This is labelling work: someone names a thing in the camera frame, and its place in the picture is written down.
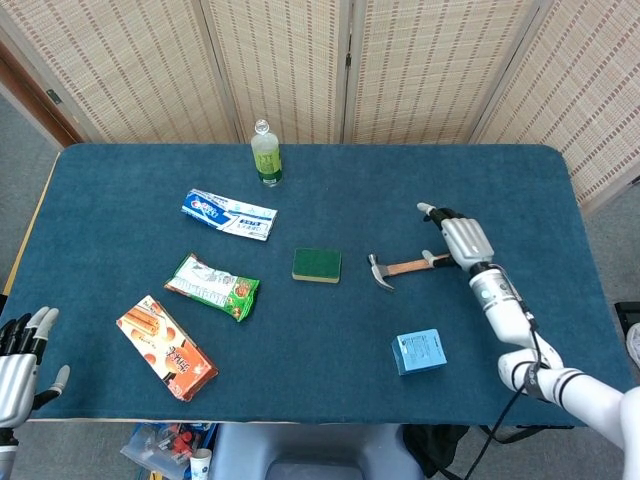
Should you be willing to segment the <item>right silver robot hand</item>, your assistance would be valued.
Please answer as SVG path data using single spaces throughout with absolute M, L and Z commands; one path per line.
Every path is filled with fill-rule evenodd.
M 488 269 L 494 250 L 477 220 L 450 208 L 438 208 L 420 202 L 417 209 L 425 221 L 433 221 L 448 247 L 448 254 L 434 255 L 423 250 L 422 256 L 430 268 L 458 266 L 471 276 Z

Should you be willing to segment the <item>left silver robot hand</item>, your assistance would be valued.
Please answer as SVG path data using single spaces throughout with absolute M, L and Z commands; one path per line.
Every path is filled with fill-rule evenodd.
M 49 334 L 59 316 L 57 308 L 41 307 L 1 325 L 1 429 L 12 430 L 34 410 L 61 396 L 71 368 L 63 365 L 48 389 L 37 393 L 39 369 Z

